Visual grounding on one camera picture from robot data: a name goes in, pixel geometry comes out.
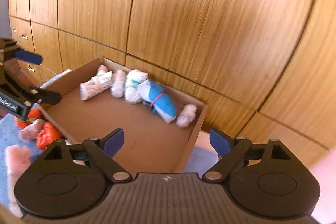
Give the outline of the plastic small sock bundle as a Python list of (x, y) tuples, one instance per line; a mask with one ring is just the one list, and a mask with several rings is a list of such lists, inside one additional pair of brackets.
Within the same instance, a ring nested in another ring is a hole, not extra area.
[(179, 114), (176, 124), (180, 128), (187, 128), (196, 117), (197, 106), (194, 104), (187, 104)]

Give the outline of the pink fluffy sock bundle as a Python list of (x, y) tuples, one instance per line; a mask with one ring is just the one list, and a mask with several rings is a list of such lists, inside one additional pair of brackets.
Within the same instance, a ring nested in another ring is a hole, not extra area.
[(27, 146), (11, 145), (5, 149), (5, 164), (7, 168), (7, 196), (9, 211), (18, 218), (23, 217), (15, 199), (14, 187), (21, 175), (31, 165), (31, 151)]

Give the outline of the blue white sock bundle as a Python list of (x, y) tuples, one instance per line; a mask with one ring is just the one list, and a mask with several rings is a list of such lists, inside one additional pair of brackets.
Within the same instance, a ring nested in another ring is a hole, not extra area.
[(138, 85), (137, 90), (141, 99), (150, 106), (153, 114), (159, 115), (166, 124), (175, 120), (177, 109), (163, 87), (151, 80), (145, 80)]

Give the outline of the orange green sock bundle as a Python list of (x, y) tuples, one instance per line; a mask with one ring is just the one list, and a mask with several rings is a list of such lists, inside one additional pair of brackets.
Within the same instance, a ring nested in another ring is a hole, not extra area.
[(17, 128), (24, 129), (28, 125), (32, 124), (37, 119), (42, 117), (42, 113), (39, 109), (31, 109), (25, 120), (21, 120), (18, 117), (14, 117), (15, 124)]

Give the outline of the blue towel mat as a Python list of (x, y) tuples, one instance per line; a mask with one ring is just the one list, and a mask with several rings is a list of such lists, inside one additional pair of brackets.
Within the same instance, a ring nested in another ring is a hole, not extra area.
[[(31, 155), (34, 157), (41, 154), (41, 151), (36, 149), (36, 143), (34, 141), (27, 142), (19, 139), (18, 132), (19, 129), (15, 125), (14, 116), (11, 114), (5, 115), (1, 119), (1, 203), (7, 208), (10, 207), (10, 201), (7, 190), (5, 149), (11, 145), (25, 145), (29, 148)], [(217, 162), (218, 154), (210, 145), (209, 134), (201, 131), (184, 171), (197, 173), (201, 176)]]

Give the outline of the light pink sock bundle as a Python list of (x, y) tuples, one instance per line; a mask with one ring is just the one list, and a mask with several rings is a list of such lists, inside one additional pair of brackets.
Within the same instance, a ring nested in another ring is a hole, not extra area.
[(37, 135), (42, 131), (45, 121), (42, 119), (35, 120), (19, 132), (21, 140), (32, 141), (37, 138)]

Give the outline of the brown cardboard box tray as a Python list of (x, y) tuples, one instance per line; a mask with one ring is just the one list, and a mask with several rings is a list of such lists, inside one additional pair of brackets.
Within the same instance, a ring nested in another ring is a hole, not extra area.
[(183, 172), (203, 125), (207, 106), (179, 90), (164, 87), (178, 112), (189, 103), (197, 107), (194, 121), (187, 128), (180, 128), (175, 122), (165, 123), (142, 103), (131, 105), (123, 98), (114, 98), (109, 90), (82, 101), (79, 86), (95, 76), (100, 65), (111, 71), (129, 71), (103, 57), (91, 60), (46, 86), (60, 92), (62, 100), (57, 105), (40, 104), (38, 107), (43, 115), (74, 143), (89, 137), (102, 138), (116, 128), (123, 129), (125, 142), (114, 160), (133, 175)]

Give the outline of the pale pink sock roll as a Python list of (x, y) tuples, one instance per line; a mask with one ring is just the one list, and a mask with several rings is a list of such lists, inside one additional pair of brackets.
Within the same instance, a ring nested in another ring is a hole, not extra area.
[(110, 88), (112, 76), (112, 71), (109, 71), (106, 66), (100, 65), (95, 76), (79, 85), (80, 99), (86, 101)]

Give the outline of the white pink sock roll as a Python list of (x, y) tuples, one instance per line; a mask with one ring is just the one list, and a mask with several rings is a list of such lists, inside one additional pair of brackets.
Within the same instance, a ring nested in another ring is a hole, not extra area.
[(126, 73), (122, 70), (117, 70), (112, 76), (112, 84), (110, 92), (114, 98), (123, 97), (125, 90)]

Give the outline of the white mint sock bundle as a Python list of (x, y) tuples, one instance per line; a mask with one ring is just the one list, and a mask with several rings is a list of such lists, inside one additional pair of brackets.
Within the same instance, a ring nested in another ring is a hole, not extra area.
[(130, 104), (141, 102), (138, 85), (148, 79), (148, 74), (137, 69), (130, 71), (125, 80), (124, 98)]

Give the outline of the wooden wardrobe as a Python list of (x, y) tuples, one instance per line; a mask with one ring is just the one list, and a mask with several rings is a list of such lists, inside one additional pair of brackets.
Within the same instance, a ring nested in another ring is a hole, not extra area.
[(308, 166), (335, 150), (335, 0), (9, 0), (36, 85), (96, 57), (208, 106), (203, 127), (276, 137)]

